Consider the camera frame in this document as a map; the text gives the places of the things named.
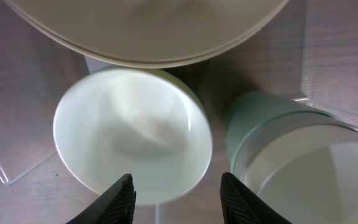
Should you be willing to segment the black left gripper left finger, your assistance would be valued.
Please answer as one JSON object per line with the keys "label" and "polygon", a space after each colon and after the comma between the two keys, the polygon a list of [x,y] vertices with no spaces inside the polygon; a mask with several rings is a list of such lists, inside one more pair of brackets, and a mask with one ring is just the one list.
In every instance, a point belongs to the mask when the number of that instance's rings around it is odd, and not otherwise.
{"label": "black left gripper left finger", "polygon": [[132,176],[124,174],[67,224],[132,224],[135,201]]}

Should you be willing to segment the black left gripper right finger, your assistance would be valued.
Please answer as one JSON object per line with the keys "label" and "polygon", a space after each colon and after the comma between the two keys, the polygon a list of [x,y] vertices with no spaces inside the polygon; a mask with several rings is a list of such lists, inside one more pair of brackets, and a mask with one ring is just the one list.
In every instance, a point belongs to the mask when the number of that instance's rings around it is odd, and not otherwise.
{"label": "black left gripper right finger", "polygon": [[219,193],[224,224],[291,224],[230,172],[222,174]]}

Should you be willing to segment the grey plastic cup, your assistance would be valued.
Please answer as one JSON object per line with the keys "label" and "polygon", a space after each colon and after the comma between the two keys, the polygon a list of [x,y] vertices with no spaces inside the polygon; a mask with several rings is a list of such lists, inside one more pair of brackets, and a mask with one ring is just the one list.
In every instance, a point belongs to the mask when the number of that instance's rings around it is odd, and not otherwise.
{"label": "grey plastic cup", "polygon": [[358,129],[297,113],[258,127],[232,173],[292,223],[358,223]]}

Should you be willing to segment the white small bowl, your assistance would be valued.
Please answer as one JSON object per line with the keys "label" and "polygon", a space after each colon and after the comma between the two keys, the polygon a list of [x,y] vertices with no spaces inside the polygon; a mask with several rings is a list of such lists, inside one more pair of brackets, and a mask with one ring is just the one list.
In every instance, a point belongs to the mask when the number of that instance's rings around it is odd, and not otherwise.
{"label": "white small bowl", "polygon": [[180,88],[151,73],[97,71],[62,96],[53,119],[60,159],[103,194],[130,174],[139,205],[190,192],[213,155],[206,114]]}

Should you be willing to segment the mint green plastic cup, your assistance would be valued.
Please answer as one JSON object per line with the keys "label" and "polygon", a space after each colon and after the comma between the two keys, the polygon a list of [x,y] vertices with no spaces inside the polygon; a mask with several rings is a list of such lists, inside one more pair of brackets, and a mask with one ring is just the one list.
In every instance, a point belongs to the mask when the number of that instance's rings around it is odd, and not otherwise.
{"label": "mint green plastic cup", "polygon": [[248,163],[259,151],[253,143],[269,142],[292,129],[329,123],[339,118],[304,103],[261,91],[238,97],[226,113],[226,151],[231,172],[236,171],[240,153]]}

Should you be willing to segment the beige shallow bowl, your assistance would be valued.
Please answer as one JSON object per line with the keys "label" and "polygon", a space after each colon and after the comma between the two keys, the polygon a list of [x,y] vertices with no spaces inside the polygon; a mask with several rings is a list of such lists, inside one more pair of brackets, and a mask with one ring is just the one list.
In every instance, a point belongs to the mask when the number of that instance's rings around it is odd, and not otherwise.
{"label": "beige shallow bowl", "polygon": [[8,0],[36,29],[83,55],[169,68],[217,56],[270,22],[287,0]]}

